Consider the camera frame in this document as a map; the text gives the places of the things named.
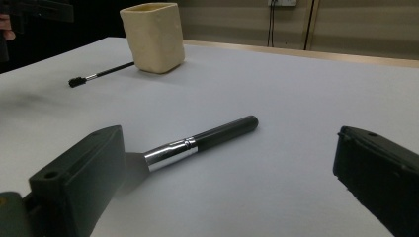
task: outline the white table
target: white table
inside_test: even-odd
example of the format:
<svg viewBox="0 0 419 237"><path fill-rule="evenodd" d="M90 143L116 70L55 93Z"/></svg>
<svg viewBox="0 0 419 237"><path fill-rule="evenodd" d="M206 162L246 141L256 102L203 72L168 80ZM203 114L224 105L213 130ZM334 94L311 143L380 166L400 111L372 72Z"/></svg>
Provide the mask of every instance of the white table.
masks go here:
<svg viewBox="0 0 419 237"><path fill-rule="evenodd" d="M97 129L126 151L256 116L253 133L153 173L114 199L92 236L391 236L332 174L343 125L419 153L419 69L186 45L165 75L130 67L71 89L70 78L131 61L103 39L0 75L0 191Z"/></svg>

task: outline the cable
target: cable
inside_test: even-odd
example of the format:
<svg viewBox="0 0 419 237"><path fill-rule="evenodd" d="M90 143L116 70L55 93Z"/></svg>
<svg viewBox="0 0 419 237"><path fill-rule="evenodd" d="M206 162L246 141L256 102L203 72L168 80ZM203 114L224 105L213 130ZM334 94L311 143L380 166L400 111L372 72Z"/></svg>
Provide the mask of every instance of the cable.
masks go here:
<svg viewBox="0 0 419 237"><path fill-rule="evenodd" d="M271 46L274 47L274 22L275 22L275 3L278 0L271 0L270 13L269 13L269 29L268 29L268 43L271 42Z"/></svg>

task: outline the electrical outlet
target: electrical outlet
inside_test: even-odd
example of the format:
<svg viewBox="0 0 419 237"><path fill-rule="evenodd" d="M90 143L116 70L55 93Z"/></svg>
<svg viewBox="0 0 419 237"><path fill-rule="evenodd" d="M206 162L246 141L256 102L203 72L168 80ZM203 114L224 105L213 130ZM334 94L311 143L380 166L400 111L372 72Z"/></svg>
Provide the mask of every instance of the electrical outlet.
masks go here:
<svg viewBox="0 0 419 237"><path fill-rule="evenodd" d="M268 0L268 6L270 7L272 0ZM276 7L295 7L296 0L275 0Z"/></svg>

